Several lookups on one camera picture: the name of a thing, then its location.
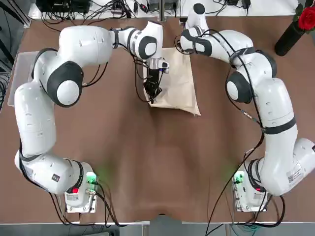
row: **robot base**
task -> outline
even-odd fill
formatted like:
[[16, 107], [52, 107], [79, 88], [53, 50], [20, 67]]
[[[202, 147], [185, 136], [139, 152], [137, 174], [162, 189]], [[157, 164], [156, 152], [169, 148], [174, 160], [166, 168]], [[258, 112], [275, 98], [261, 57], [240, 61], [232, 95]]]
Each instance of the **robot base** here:
[[76, 193], [64, 193], [66, 211], [68, 213], [95, 213], [97, 196], [95, 192], [98, 177], [88, 163], [81, 162], [83, 180]]
[[267, 202], [267, 193], [264, 199], [265, 193], [261, 193], [251, 186], [248, 175], [243, 169], [237, 171], [233, 177], [235, 207], [237, 211], [241, 212], [257, 212], [260, 206], [261, 209], [264, 209]]

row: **white table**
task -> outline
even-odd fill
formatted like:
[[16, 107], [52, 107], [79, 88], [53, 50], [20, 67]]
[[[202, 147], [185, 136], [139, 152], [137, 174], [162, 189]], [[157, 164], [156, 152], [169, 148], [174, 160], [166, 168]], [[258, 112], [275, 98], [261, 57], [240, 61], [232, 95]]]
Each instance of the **white table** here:
[[[94, 0], [99, 5], [105, 5], [110, 0]], [[131, 10], [133, 10], [133, 0], [126, 0], [128, 6]], [[139, 3], [147, 4], [146, 0], [138, 0]], [[181, 6], [181, 10], [178, 7], [177, 9], [177, 16], [180, 16], [180, 12], [182, 16], [188, 16], [190, 9], [195, 3], [202, 3], [205, 8], [206, 12], [213, 12], [219, 10], [222, 6], [218, 3], [213, 2], [212, 0], [179, 0], [179, 5]], [[295, 8], [298, 5], [298, 0], [251, 0], [251, 6], [248, 11], [249, 16], [285, 16], [285, 15], [294, 15]], [[92, 14], [92, 11], [97, 11], [100, 9], [95, 3], [92, 3], [90, 7], [90, 12], [86, 15]], [[175, 16], [173, 11], [168, 11], [170, 14], [165, 13], [165, 16]], [[235, 6], [227, 6], [222, 12], [220, 12], [220, 16], [246, 16], [246, 10], [243, 8], [237, 8]], [[94, 19], [104, 19], [108, 17], [112, 17], [113, 14], [109, 11], [102, 13], [100, 16], [95, 17]], [[158, 16], [157, 12], [153, 13], [144, 13], [142, 10], [139, 9], [138, 14], [136, 17], [156, 17]], [[29, 17], [32, 19], [41, 19], [41, 13], [35, 3], [31, 5], [29, 11]], [[49, 17], [43, 13], [43, 17], [48, 19]], [[79, 13], [75, 13], [75, 19], [83, 19], [83, 16]]]

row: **wire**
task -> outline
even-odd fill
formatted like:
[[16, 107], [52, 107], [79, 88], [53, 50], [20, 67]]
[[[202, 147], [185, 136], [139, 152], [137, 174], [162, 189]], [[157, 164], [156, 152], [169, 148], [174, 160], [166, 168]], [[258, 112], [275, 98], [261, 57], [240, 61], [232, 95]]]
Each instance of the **wire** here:
[[107, 222], [108, 222], [110, 213], [108, 212], [108, 217], [106, 218], [106, 209], [107, 209], [107, 207], [106, 207], [106, 204], [105, 204], [105, 201], [106, 201], [106, 199], [105, 199], [105, 192], [104, 192], [103, 187], [102, 187], [100, 184], [98, 184], [98, 186], [99, 186], [100, 189], [102, 190], [102, 193], [103, 193], [103, 196], [104, 196], [104, 209], [105, 209], [104, 226], [108, 229], [108, 228], [110, 227], [110, 225], [108, 226], [108, 225], [107, 225]]
[[84, 87], [84, 86], [86, 86], [86, 85], [88, 85], [88, 84], [90, 84], [90, 83], [93, 82], [93, 80], [96, 78], [96, 76], [97, 76], [97, 74], [98, 74], [99, 68], [100, 68], [100, 65], [98, 65], [97, 71], [96, 71], [96, 73], [95, 73], [93, 79], [91, 79], [91, 81], [89, 81], [88, 83], [83, 83], [83, 84], [82, 84], [82, 87]]
[[[97, 185], [101, 188], [102, 193], [103, 193], [103, 195], [105, 196], [105, 192], [104, 192], [104, 189], [103, 189], [102, 185], [99, 184], [99, 183], [97, 183]], [[111, 217], [112, 220], [114, 221], [115, 225], [118, 226], [118, 227], [125, 227], [125, 226], [127, 226], [127, 225], [121, 225], [121, 224], [118, 223], [116, 217], [114, 217], [114, 215], [113, 215], [113, 213], [112, 213], [112, 210], [111, 210], [110, 206], [108, 205], [107, 201], [105, 200], [105, 197], [103, 197], [103, 196], [102, 196], [101, 194], [99, 194], [98, 192], [96, 192], [96, 195], [99, 196], [99, 197], [102, 199], [102, 201], [104, 202], [105, 207], [108, 209], [108, 212], [109, 212], [109, 214], [110, 214], [110, 217]]]
[[282, 195], [280, 195], [279, 197], [281, 198], [281, 201], [282, 201], [282, 213], [281, 213], [280, 219], [275, 224], [266, 225], [266, 224], [261, 224], [261, 223], [252, 223], [249, 226], [256, 225], [256, 226], [260, 226], [260, 227], [264, 227], [264, 228], [274, 228], [274, 227], [277, 227], [279, 224], [281, 224], [283, 219], [284, 219], [284, 215], [285, 215], [285, 200], [284, 200]]
[[212, 229], [210, 232], [208, 232], [208, 234], [206, 236], [208, 236], [209, 234], [211, 234], [212, 232], [214, 232], [215, 230], [217, 230], [218, 228], [220, 228], [223, 224], [220, 224], [219, 226], [216, 226], [214, 229]]
[[[218, 35], [220, 35], [223, 38], [223, 40], [227, 43], [227, 45], [231, 48], [231, 50], [233, 52], [235, 52], [234, 48], [231, 46], [231, 44], [226, 40], [226, 38], [220, 32], [218, 32], [215, 29], [209, 29], [209, 31], [213, 31], [213, 32], [217, 33]], [[260, 123], [260, 127], [263, 128], [262, 127], [262, 122], [261, 122], [261, 117], [260, 117], [260, 114], [259, 114], [259, 111], [258, 111], [258, 106], [257, 106], [256, 100], [255, 100], [255, 97], [254, 97], [254, 90], [253, 90], [252, 80], [251, 80], [250, 74], [249, 74], [249, 72], [247, 70], [247, 67], [246, 67], [245, 63], [243, 62], [242, 58], [240, 56], [237, 56], [237, 58], [241, 61], [242, 66], [244, 67], [244, 69], [246, 71], [246, 74], [247, 74], [247, 77], [249, 79], [251, 92], [252, 92], [252, 96], [253, 96], [253, 102], [254, 102], [254, 105], [255, 105], [256, 112], [257, 112], [258, 120], [259, 120], [259, 123]]]
[[52, 30], [54, 30], [54, 31], [61, 32], [61, 30], [52, 28], [52, 27], [50, 27], [49, 25], [47, 25], [47, 24], [45, 23], [45, 22], [47, 22], [47, 21], [46, 21], [46, 19], [43, 17], [43, 12], [40, 13], [40, 18], [41, 18], [41, 20], [43, 21], [43, 23], [44, 23], [44, 25], [45, 25], [46, 27], [48, 27], [48, 28], [50, 28], [50, 29], [52, 29]]
[[266, 196], [267, 196], [267, 191], [265, 191], [264, 197], [263, 197], [262, 202], [261, 202], [261, 204], [260, 204], [260, 206], [259, 206], [259, 209], [258, 209], [258, 212], [257, 212], [257, 214], [256, 214], [256, 217], [255, 217], [255, 219], [254, 219], [254, 223], [257, 221], [258, 215], [259, 215], [259, 213], [260, 213], [260, 210], [261, 210], [262, 205], [264, 204], [264, 201], [265, 201]]
[[225, 0], [224, 3], [221, 3], [221, 2], [216, 2], [216, 3], [221, 4], [222, 7], [221, 7], [219, 10], [217, 10], [217, 11], [206, 12], [206, 14], [217, 13], [216, 16], [219, 15], [219, 13], [222, 12], [222, 11], [226, 8], [227, 0]]
[[108, 62], [105, 64], [105, 67], [104, 67], [104, 69], [103, 69], [101, 75], [98, 77], [97, 80], [93, 81], [94, 78], [95, 78], [95, 76], [94, 76], [94, 78], [91, 80], [91, 82], [89, 82], [89, 83], [86, 84], [86, 85], [82, 85], [82, 87], [83, 87], [83, 88], [86, 88], [86, 87], [89, 87], [89, 86], [92, 86], [92, 85], [96, 84], [96, 83], [100, 80], [100, 78], [102, 78], [102, 76], [104, 75], [105, 70], [106, 70], [106, 68], [107, 68], [107, 65], [108, 65]]
[[87, 26], [91, 25], [91, 24], [94, 24], [94, 23], [97, 23], [97, 22], [102, 22], [102, 21], [105, 21], [107, 19], [121, 19], [123, 17], [125, 17], [126, 15], [124, 13], [121, 14], [120, 17], [108, 17], [108, 18], [104, 18], [104, 19], [101, 19], [101, 20], [98, 20], [98, 21], [92, 21], [90, 23], [87, 24]]
[[6, 23], [8, 25], [8, 29], [9, 29], [9, 34], [10, 34], [10, 53], [12, 52], [12, 33], [11, 33], [11, 28], [10, 28], [10, 24], [9, 24], [9, 21], [8, 21], [8, 17], [6, 15], [6, 12], [5, 10], [3, 10], [3, 13], [4, 13], [4, 16], [5, 16], [5, 19], [6, 19]]

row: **green light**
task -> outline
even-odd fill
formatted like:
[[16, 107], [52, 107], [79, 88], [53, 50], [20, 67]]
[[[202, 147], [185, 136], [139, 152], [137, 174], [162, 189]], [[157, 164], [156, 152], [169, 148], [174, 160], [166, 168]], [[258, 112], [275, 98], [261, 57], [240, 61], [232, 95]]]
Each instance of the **green light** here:
[[96, 174], [94, 172], [87, 172], [87, 183], [96, 183]]

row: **plastic container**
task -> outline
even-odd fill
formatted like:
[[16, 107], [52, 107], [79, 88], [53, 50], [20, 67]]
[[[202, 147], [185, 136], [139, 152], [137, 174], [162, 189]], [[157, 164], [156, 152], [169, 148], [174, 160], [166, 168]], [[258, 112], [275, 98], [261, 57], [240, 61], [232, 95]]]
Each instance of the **plastic container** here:
[[16, 89], [27, 82], [32, 81], [31, 73], [37, 52], [19, 53], [15, 61], [13, 79], [8, 99], [8, 106], [14, 107], [14, 93]]

